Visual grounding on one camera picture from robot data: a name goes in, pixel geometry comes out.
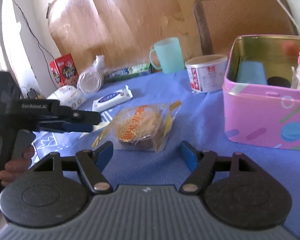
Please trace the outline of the person's left hand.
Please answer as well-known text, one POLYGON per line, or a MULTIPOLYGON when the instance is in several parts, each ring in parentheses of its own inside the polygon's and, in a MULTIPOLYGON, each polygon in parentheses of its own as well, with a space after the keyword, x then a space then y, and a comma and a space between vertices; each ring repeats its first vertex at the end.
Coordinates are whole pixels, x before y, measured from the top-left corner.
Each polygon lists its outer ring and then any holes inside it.
POLYGON ((5 169, 0 171, 0 182, 3 187, 6 187, 19 176, 21 176, 32 164, 32 158, 35 150, 32 145, 29 145, 23 150, 23 155, 19 159, 14 159, 6 163, 5 169))

